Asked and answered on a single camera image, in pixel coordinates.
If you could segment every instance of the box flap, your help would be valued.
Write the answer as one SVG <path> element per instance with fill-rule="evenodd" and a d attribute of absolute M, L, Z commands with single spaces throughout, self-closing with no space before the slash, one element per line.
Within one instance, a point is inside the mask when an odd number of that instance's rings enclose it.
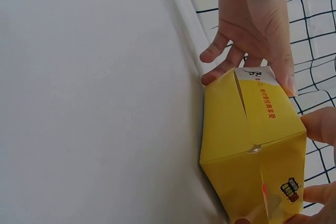
<path fill-rule="evenodd" d="M 270 67 L 235 69 L 254 145 L 277 141 L 306 129 Z"/>
<path fill-rule="evenodd" d="M 205 87 L 200 162 L 231 156 L 252 148 L 245 109 L 233 70 Z"/>
<path fill-rule="evenodd" d="M 236 68 L 205 88 L 200 162 L 209 162 L 304 132 L 270 67 Z"/>

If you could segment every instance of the fingernail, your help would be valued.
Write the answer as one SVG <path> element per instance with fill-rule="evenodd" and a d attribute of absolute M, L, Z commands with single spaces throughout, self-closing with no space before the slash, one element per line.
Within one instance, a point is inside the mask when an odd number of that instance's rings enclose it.
<path fill-rule="evenodd" d="M 295 87 L 294 76 L 290 76 L 288 78 L 287 85 L 288 85 L 288 88 L 289 88 L 290 92 L 292 93 L 292 95 L 294 97 L 297 97 L 298 96 L 298 91 L 296 90 L 296 87 Z"/>

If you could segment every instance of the yellow box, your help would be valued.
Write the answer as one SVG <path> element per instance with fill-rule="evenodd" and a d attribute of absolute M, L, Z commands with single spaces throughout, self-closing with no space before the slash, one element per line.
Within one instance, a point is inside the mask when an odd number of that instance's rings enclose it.
<path fill-rule="evenodd" d="M 271 68 L 233 69 L 205 88 L 200 164 L 232 223 L 302 210 L 306 139 Z"/>

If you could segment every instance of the finger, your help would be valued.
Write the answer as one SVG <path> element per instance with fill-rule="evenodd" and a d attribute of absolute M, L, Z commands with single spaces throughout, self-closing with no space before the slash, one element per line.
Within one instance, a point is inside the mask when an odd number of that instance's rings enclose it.
<path fill-rule="evenodd" d="M 200 55 L 202 62 L 210 63 L 213 62 L 219 55 L 224 51 L 229 39 L 224 36 L 218 29 L 218 32 L 210 44 L 210 46 Z"/>
<path fill-rule="evenodd" d="M 310 139 L 335 146 L 336 108 L 326 107 L 301 117 Z"/>
<path fill-rule="evenodd" d="M 237 68 L 244 57 L 244 52 L 239 50 L 234 45 L 231 47 L 226 59 L 216 68 L 202 76 L 201 82 L 203 85 L 209 85 L 214 80 L 221 77 L 232 68 Z"/>
<path fill-rule="evenodd" d="M 296 97 L 296 90 L 293 58 L 291 54 L 281 56 L 268 64 L 273 70 L 279 84 L 282 86 L 286 94 L 290 97 Z"/>
<path fill-rule="evenodd" d="M 262 63 L 261 58 L 254 57 L 252 55 L 247 56 L 246 61 L 244 63 L 244 67 L 252 68 L 252 67 L 259 67 Z"/>
<path fill-rule="evenodd" d="M 332 184 L 310 186 L 304 189 L 303 199 L 306 202 L 325 205 L 332 193 Z"/>
<path fill-rule="evenodd" d="M 319 222 L 319 215 L 306 216 L 306 215 L 295 215 L 293 218 L 289 219 L 286 224 L 321 224 Z"/>

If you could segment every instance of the black grid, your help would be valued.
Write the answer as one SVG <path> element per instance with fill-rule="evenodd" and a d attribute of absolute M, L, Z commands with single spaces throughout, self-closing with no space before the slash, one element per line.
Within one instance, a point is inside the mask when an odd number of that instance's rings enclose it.
<path fill-rule="evenodd" d="M 325 6 L 315 8 L 322 3 Z M 299 91 L 299 96 L 292 98 L 292 102 L 300 115 L 324 106 L 335 106 L 336 0 L 324 2 L 321 0 L 288 0 L 288 7 L 291 32 L 300 31 L 298 36 L 291 34 L 295 75 Z M 196 10 L 201 23 L 202 17 L 212 12 L 218 12 L 218 5 L 213 8 Z M 218 26 L 214 24 L 212 27 L 203 26 L 203 28 L 207 32 L 207 30 L 217 29 Z M 296 54 L 296 50 L 303 51 L 303 55 Z M 306 184 L 313 184 L 315 180 L 318 181 L 317 184 L 331 183 L 336 179 L 336 176 L 334 178 L 331 176 L 331 172 L 335 171 L 334 159 L 332 154 L 326 154 L 330 148 L 332 147 L 308 140 L 307 160 L 317 162 L 319 167 L 313 172 L 306 172 Z M 314 205 L 307 204 L 305 209 Z M 317 211 L 313 210 L 308 214 L 315 214 Z"/>

